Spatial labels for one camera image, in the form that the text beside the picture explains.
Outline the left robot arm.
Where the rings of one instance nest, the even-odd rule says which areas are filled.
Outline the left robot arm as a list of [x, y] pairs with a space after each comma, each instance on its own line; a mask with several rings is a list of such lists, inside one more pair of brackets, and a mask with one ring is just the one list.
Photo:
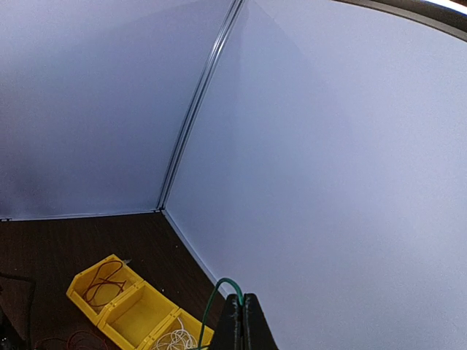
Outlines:
[[31, 312], [36, 281], [1, 272], [1, 349], [34, 349]]

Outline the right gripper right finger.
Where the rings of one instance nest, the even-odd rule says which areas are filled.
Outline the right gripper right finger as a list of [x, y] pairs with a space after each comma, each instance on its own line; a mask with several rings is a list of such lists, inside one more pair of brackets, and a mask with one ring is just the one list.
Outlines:
[[243, 349], [278, 350], [256, 294], [244, 295], [242, 306]]

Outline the yellow three-compartment bin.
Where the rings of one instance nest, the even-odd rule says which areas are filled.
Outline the yellow three-compartment bin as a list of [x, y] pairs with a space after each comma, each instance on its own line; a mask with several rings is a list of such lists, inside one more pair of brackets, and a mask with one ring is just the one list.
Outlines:
[[188, 332], [192, 349], [199, 341], [206, 349], [214, 335], [114, 254], [78, 273], [66, 295], [120, 349], [166, 349], [178, 330]]

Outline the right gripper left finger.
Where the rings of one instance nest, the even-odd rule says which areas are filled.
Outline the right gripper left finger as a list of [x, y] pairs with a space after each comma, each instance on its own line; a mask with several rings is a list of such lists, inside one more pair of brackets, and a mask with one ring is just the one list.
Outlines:
[[210, 342], [210, 349], [241, 349], [241, 306], [237, 295], [227, 297]]

